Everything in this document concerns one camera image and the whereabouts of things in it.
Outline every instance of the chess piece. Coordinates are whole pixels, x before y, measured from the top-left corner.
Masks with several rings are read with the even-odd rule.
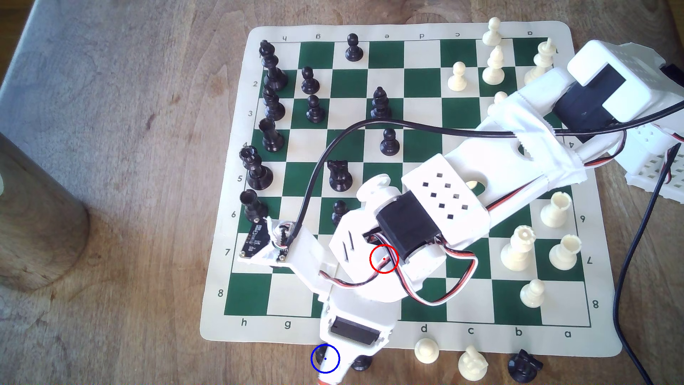
[[[371,364],[373,363],[373,356],[364,356],[360,355],[357,356],[356,359],[352,362],[351,368],[354,369],[355,371],[364,371],[371,367]]]
[[[349,209],[347,209],[347,204],[340,200],[332,204],[332,224],[337,227],[340,223],[340,219],[344,214],[347,214]]]
[[[492,114],[492,111],[494,111],[494,107],[495,107],[497,104],[501,103],[501,101],[504,100],[504,99],[506,99],[507,97],[508,97],[508,94],[506,94],[506,93],[503,92],[503,91],[499,91],[499,92],[495,93],[495,94],[494,94],[494,103],[490,104],[490,105],[487,107],[487,115],[491,115],[491,114]]]
[[[312,123],[320,123],[326,117],[326,111],[319,105],[318,96],[311,95],[307,99],[308,111],[306,111],[306,118]]]
[[[499,26],[501,20],[498,17],[492,17],[489,19],[489,24],[487,27],[489,30],[482,36],[482,42],[489,47],[494,47],[499,45],[501,42],[501,34],[499,33]]]
[[[264,105],[266,105],[266,117],[275,121],[281,120],[285,116],[285,106],[280,102],[280,97],[276,94],[276,91],[268,84],[264,84],[261,96],[263,97]]]
[[[547,41],[539,43],[537,46],[538,53],[534,56],[535,67],[529,70],[523,81],[525,85],[528,85],[531,81],[544,75],[549,67],[553,65],[553,54],[555,53],[556,47],[551,42],[551,38]]]
[[[373,92],[373,101],[371,102],[373,109],[371,110],[371,118],[385,118],[392,117],[392,110],[389,107],[389,99],[387,93],[382,87],[376,88]]]
[[[266,40],[262,40],[259,45],[261,55],[261,65],[266,68],[266,76],[263,83],[273,88],[275,91],[282,90],[287,85],[287,75],[281,71],[278,65],[278,56],[275,55],[276,48]]]
[[[530,226],[518,226],[513,231],[511,241],[501,250],[501,262],[511,271],[523,271],[532,262],[530,250],[537,237]]]
[[[261,164],[261,156],[254,146],[242,147],[240,150],[242,165],[247,169],[247,184],[251,188],[260,191],[273,182],[273,171]]]
[[[357,62],[363,58],[363,49],[358,46],[358,36],[356,34],[349,34],[347,36],[347,44],[349,48],[344,53],[344,57],[350,62]]]
[[[423,338],[416,343],[413,353],[415,353],[418,361],[431,364],[437,361],[437,357],[439,357],[439,346],[433,340]]]
[[[532,280],[520,290],[520,300],[528,308],[538,308],[544,302],[544,282]]]
[[[542,208],[542,222],[549,227],[563,226],[568,220],[568,209],[572,202],[572,198],[566,192],[556,191],[551,195],[549,204]]]
[[[568,234],[560,243],[549,251],[549,260],[558,270],[570,270],[577,263],[577,253],[582,249],[582,241],[575,235]]]
[[[487,59],[487,68],[482,71],[482,80],[492,86],[501,84],[503,82],[504,73],[501,67],[503,67],[503,49],[500,45],[497,45],[492,50],[492,53]]]
[[[249,222],[258,223],[268,215],[268,206],[259,200],[257,192],[251,188],[240,193],[240,203],[245,206],[245,216]]]
[[[393,128],[385,129],[382,132],[380,152],[382,152],[382,155],[387,156],[393,156],[399,153],[399,141],[397,140],[397,133]]]
[[[302,69],[302,92],[307,95],[313,95],[321,88],[318,80],[313,78],[313,69],[311,67],[304,67]]]
[[[349,163],[346,160],[329,160],[328,170],[330,170],[330,187],[342,193],[352,187],[354,181],[352,174],[349,173]]]
[[[453,76],[447,80],[447,87],[452,91],[463,91],[468,82],[463,76],[466,73],[466,64],[464,62],[456,62],[453,64]]]
[[[316,349],[316,362],[318,362],[318,365],[320,366],[323,363],[323,359],[326,357],[326,351],[328,350],[327,345],[319,345],[318,349]]]
[[[276,152],[285,145],[285,138],[276,129],[273,119],[264,118],[259,121],[259,129],[263,132],[261,144],[268,152]]]
[[[487,374],[488,366],[484,356],[472,345],[458,358],[458,372],[468,381],[480,381]]]
[[[537,376],[537,372],[542,370],[544,364],[535,359],[524,349],[520,349],[518,354],[508,360],[508,374],[520,384],[526,384]]]

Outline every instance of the red circle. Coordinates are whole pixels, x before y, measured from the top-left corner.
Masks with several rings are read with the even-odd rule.
[[[394,267],[393,267],[392,270],[390,270],[390,271],[380,271],[380,270],[377,270],[375,266],[373,266],[373,251],[375,251],[378,247],[381,247],[381,246],[387,246],[387,247],[389,247],[390,249],[394,250],[394,253],[397,254],[397,258],[399,257],[399,256],[398,256],[399,253],[398,253],[397,250],[394,248],[394,246],[388,245],[388,244],[386,244],[386,243],[383,243],[382,245],[375,246],[375,247],[371,250],[371,255],[369,256],[368,261],[370,261],[370,263],[371,263],[371,268],[372,268],[373,270],[377,271],[378,273],[380,273],[380,274],[391,273],[391,272],[394,271],[394,269],[397,268],[397,265],[396,265],[396,264],[394,265]]]

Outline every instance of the wood grain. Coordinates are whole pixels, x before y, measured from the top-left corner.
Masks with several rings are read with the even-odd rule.
[[[81,255],[88,213],[2,134],[0,177],[0,284],[35,290]]]
[[[0,288],[0,382],[313,383],[313,346],[201,339],[201,299],[248,32],[260,25],[560,20],[580,47],[633,41],[682,65],[664,0],[46,1],[0,92],[0,131],[92,217],[84,256],[28,295]],[[648,193],[598,171],[616,274]],[[622,322],[657,383],[684,379],[684,208],[658,202],[633,261]],[[465,383],[384,349],[347,383]],[[486,354],[481,383],[511,383]],[[640,383],[625,353],[541,357],[537,383]]]

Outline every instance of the black cable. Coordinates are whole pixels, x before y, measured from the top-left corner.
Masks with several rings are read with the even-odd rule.
[[[683,108],[684,101],[681,101],[679,103],[676,103],[670,107],[664,108],[654,114],[645,116],[643,118],[635,119],[633,121],[629,121],[626,123],[614,123],[612,125],[604,127],[603,129],[596,129],[587,132],[572,132],[569,129],[556,129],[554,132],[558,136],[587,136],[609,134],[611,132],[623,131],[629,128],[639,127],[646,123],[650,123],[652,121],[661,119],[669,114],[673,114]],[[290,234],[290,237],[288,237],[287,242],[285,243],[286,246],[291,245],[295,238],[297,238],[297,235],[299,235],[299,231],[301,230],[302,224],[304,222],[304,216],[306,216],[306,211],[308,210],[308,203],[311,200],[311,195],[313,194],[313,187],[316,183],[318,175],[321,173],[321,169],[323,168],[323,163],[325,162],[326,158],[330,155],[332,150],[340,143],[340,141],[344,139],[347,135],[349,135],[351,132],[356,131],[361,127],[375,124],[394,124],[400,127],[407,127],[419,129],[421,131],[434,132],[435,134],[464,136],[466,138],[515,138],[515,134],[509,131],[475,131],[474,129],[442,128],[410,121],[402,121],[399,119],[367,119],[365,121],[360,121],[353,125],[350,125],[346,129],[344,129],[328,145],[328,147],[326,147],[326,150],[323,152],[320,159],[318,159],[316,167],[313,169],[313,172],[311,173],[311,178],[308,181],[306,193],[304,194],[304,200],[302,201],[302,207],[300,208],[299,215],[297,215],[297,221],[295,222],[295,226],[292,230],[292,233]]]
[[[681,143],[677,143],[675,146],[673,146],[673,148],[671,148],[668,151],[668,156],[665,160],[665,171],[669,171],[670,167],[672,167],[672,163],[674,162],[674,159],[677,155],[677,151],[679,151],[680,146]],[[627,342],[627,339],[624,337],[624,334],[622,334],[622,329],[620,328],[620,296],[622,294],[622,285],[624,284],[624,278],[627,275],[629,263],[632,261],[634,251],[639,245],[639,241],[641,240],[641,237],[644,234],[644,230],[646,230],[646,224],[648,223],[650,215],[653,212],[655,201],[656,199],[658,199],[658,195],[660,194],[660,188],[663,186],[667,174],[667,172],[660,173],[660,177],[658,177],[658,182],[655,184],[653,194],[651,195],[650,201],[648,202],[648,206],[646,207],[646,211],[644,213],[644,218],[642,219],[641,225],[639,225],[639,229],[637,230],[637,234],[634,236],[634,239],[632,240],[632,244],[629,245],[627,256],[624,258],[622,268],[620,269],[620,276],[618,277],[618,283],[615,289],[615,298],[613,301],[613,324],[615,325],[615,331],[618,334],[620,342],[622,342],[624,350],[627,352],[627,355],[632,359],[632,362],[634,362],[634,365],[637,367],[639,374],[641,374],[641,376],[644,378],[644,381],[647,385],[653,385],[653,381],[651,381],[650,377],[648,376],[648,373],[646,372],[646,369],[644,369],[644,366],[639,361],[639,358],[637,358],[636,354],[634,354],[634,351],[632,351],[632,348],[629,346],[629,343]]]

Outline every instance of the green square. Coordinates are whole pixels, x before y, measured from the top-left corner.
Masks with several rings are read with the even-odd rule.
[[[343,129],[329,129],[326,146],[328,146]],[[366,133],[362,129],[350,132],[344,139],[340,140],[330,156],[326,160],[347,160],[348,162],[363,162],[363,143]]]
[[[226,316],[265,316],[270,290],[270,274],[231,273],[223,314]]]
[[[282,70],[285,75],[287,75],[287,84],[285,88],[280,91],[276,91],[276,94],[280,98],[293,98],[295,97],[295,83],[297,83],[297,70],[295,69],[285,69]],[[259,97],[263,91],[263,78],[266,76],[266,70],[261,73],[261,87],[259,87]]]
[[[366,97],[367,69],[334,69],[330,97]]]
[[[263,140],[263,133],[261,130],[256,129],[252,132],[252,146],[256,147],[256,150],[259,152],[259,156],[261,156],[262,161],[284,162],[287,158],[287,143],[290,139],[290,130],[280,129],[278,132],[280,132],[282,138],[285,139],[285,145],[282,146],[282,149],[276,152],[269,152],[263,148],[263,145],[261,144],[261,141]]]
[[[318,234],[332,235],[335,232],[335,225],[332,224],[332,205],[340,198],[321,198],[321,217],[318,221]],[[355,210],[361,207],[361,202],[357,198],[342,198],[347,204],[348,210]]]
[[[418,295],[428,301],[435,301],[447,292],[445,278],[426,278]],[[402,321],[446,322],[447,304],[427,306],[411,297],[402,299]]]
[[[366,182],[368,179],[379,175],[387,174],[390,179],[390,186],[394,186],[402,190],[402,175],[404,170],[402,163],[364,163],[363,164],[363,181]]]
[[[285,175],[287,177],[282,183],[283,197],[303,197],[315,167],[316,164],[313,162],[288,162],[285,166]],[[321,196],[321,187],[323,186],[322,175],[323,172],[321,170],[316,183],[313,185],[313,197]]]
[[[312,123],[306,118],[306,112],[308,111],[308,100],[306,99],[295,99],[294,105],[292,106],[292,123],[290,124],[290,129],[297,128],[328,128],[328,112],[330,111],[330,99],[318,99],[319,106],[323,108],[326,112],[325,117],[322,121],[318,123]]]
[[[582,253],[577,253],[577,263],[570,270],[559,270],[551,264],[549,252],[560,239],[537,239],[534,241],[534,258],[537,261],[537,277],[542,281],[584,281]]]
[[[515,65],[518,67],[535,65],[534,56],[539,53],[537,47],[542,41],[547,41],[547,38],[513,38]]]
[[[551,125],[553,128],[563,128],[563,123],[558,119],[558,116],[554,114],[553,112],[548,113],[546,116],[544,116],[544,119],[546,119],[547,122]]]
[[[314,70],[332,68],[332,52],[334,42],[308,41],[300,45],[299,68],[309,66]]]
[[[554,188],[553,190],[545,192],[544,194],[541,194],[539,196],[539,198],[537,198],[537,199],[551,199],[551,195],[553,195],[553,193],[555,193],[557,191],[562,191],[563,193],[567,193],[568,195],[570,195],[570,198],[573,197],[573,188],[570,186],[563,186],[563,187]]]
[[[373,99],[366,99],[366,119],[371,119],[371,110],[373,109]],[[389,109],[392,112],[392,119],[402,120],[404,118],[404,99],[392,98],[389,99]],[[373,124],[367,125],[366,129],[402,129],[403,127],[395,124]]]
[[[520,290],[529,281],[492,280],[494,323],[497,325],[542,325],[540,308],[528,308],[520,300]]]
[[[475,39],[440,40],[439,51],[442,68],[451,68],[456,62],[463,62],[466,67],[477,66]]]
[[[368,68],[402,69],[404,67],[403,41],[371,41],[368,49]]]
[[[442,127],[476,128],[480,124],[480,121],[479,98],[442,98]]]
[[[487,238],[480,238],[472,245],[466,247],[466,250],[472,251],[477,257],[477,270],[475,270],[473,278],[490,280],[492,278],[492,269],[489,262],[489,240]],[[468,266],[470,266],[469,260],[457,260],[447,255],[447,278],[461,278],[468,269]]]
[[[294,274],[295,272],[292,271],[287,266],[272,266],[273,267],[273,274]]]
[[[532,226],[532,216],[529,213],[529,206],[525,206],[518,210],[515,214],[504,219],[498,225],[489,230],[490,238],[510,238],[513,235],[513,230],[521,225]]]
[[[318,300],[318,294],[314,294],[311,302],[311,318],[321,318],[322,312],[323,302]]]
[[[496,86],[485,83],[484,80],[482,80],[482,71],[484,71],[484,68],[478,69],[479,95],[481,97],[493,97],[494,94],[499,91],[503,91],[506,94],[511,95],[513,92],[518,90],[518,83],[515,77],[515,67],[503,67],[502,69],[504,74],[503,82],[497,84]]]
[[[259,197],[259,200],[268,206],[268,214],[271,218],[278,219],[280,216],[280,197]],[[237,222],[237,232],[249,234],[252,222],[247,220],[243,206],[240,206],[240,210],[236,211],[235,214],[240,216]]]
[[[417,129],[404,130],[404,162],[425,162],[441,152],[441,134]]]
[[[442,97],[440,69],[404,69],[404,97]]]

